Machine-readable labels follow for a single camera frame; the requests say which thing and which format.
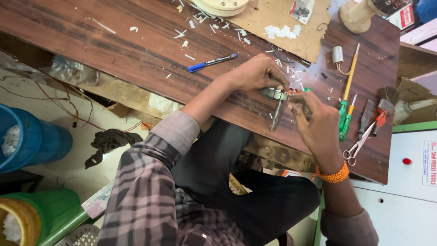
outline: wooden spool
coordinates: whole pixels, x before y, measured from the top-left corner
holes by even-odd
[[[372,0],[362,0],[357,3],[348,1],[340,8],[340,16],[344,25],[353,33],[363,33],[370,28],[370,18],[375,14],[389,16],[379,10]]]
[[[190,0],[203,11],[228,17],[241,13],[247,6],[249,0]]]

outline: hand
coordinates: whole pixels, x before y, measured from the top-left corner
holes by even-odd
[[[311,91],[288,97],[288,108],[293,112],[298,132],[316,157],[321,172],[337,173],[344,163],[338,142],[338,110],[323,104]]]
[[[230,81],[234,90],[248,91],[264,87],[288,90],[290,85],[277,64],[264,54],[252,57],[222,76]]]

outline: blue marker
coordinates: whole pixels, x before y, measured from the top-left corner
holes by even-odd
[[[230,59],[234,59],[235,57],[237,57],[237,54],[232,54],[230,56],[225,56],[225,57],[221,57],[221,58],[217,58],[217,59],[214,59],[214,60],[210,60],[210,61],[207,61],[207,62],[204,62],[204,63],[201,63],[201,64],[189,66],[188,67],[188,71],[190,73],[192,73],[192,72],[198,71],[198,70],[200,70],[200,69],[202,69],[202,68],[204,68],[206,66],[213,65],[213,64],[216,64],[216,63],[219,63],[219,62],[222,62],[222,61],[227,61],[227,60],[230,60]]]

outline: scissors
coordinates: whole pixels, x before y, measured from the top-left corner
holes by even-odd
[[[363,134],[363,138],[359,141],[357,141],[350,150],[343,151],[343,158],[347,160],[347,163],[351,166],[355,165],[355,156],[357,156],[358,151],[360,151],[361,147],[364,145],[364,142],[367,140],[367,137],[369,136],[370,132],[372,131],[373,126],[375,125],[375,122],[373,122],[367,130]]]

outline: black pants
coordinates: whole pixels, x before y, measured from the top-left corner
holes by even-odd
[[[226,211],[243,231],[245,243],[265,245],[312,213],[320,203],[307,178],[272,176],[255,170],[234,174],[253,192],[235,195],[229,173],[252,139],[252,132],[221,120],[197,140],[173,169],[176,186],[209,208]]]

